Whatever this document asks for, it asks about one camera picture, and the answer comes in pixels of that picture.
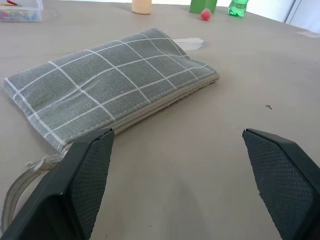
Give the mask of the clear plastic box with lid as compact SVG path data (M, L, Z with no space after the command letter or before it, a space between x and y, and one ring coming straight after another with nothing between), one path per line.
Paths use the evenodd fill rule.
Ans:
M0 0L0 22L42 21L42 0Z

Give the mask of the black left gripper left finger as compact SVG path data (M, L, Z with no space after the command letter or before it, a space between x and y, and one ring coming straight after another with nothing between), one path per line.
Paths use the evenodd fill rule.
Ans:
M78 138L39 182L0 240L89 240L105 192L113 129Z

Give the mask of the small red ball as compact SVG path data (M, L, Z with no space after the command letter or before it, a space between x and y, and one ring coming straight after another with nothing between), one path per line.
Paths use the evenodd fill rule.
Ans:
M211 10L208 8L205 8L201 13L200 13L200 19L203 21L209 21L212 17Z

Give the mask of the green carton box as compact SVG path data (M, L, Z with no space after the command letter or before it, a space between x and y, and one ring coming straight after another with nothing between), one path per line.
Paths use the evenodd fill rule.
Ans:
M191 0L189 12L200 14L203 10L209 9L211 13L214 13L217 1L218 0Z

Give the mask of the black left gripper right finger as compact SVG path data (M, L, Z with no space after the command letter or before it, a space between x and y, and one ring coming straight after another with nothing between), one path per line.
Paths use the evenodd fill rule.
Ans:
M320 240L320 167L295 142L242 133L259 195L282 240Z

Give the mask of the green plastic bottle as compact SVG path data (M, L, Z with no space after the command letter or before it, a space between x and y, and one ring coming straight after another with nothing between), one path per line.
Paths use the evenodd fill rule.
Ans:
M247 10L249 0L231 0L228 7L230 16L242 18Z

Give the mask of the grey checked fabric pouch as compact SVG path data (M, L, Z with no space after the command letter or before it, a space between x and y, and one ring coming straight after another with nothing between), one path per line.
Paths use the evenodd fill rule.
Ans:
M219 79L167 34L150 28L67 55L3 79L5 93L57 154L27 164L4 199L0 233L18 200L40 174L53 169L78 138L131 125Z

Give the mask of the short clear tape piece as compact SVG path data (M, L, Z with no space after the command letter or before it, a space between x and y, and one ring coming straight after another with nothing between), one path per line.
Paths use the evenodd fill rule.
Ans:
M197 37L174 39L173 41L184 51L200 49L204 44L204 41Z

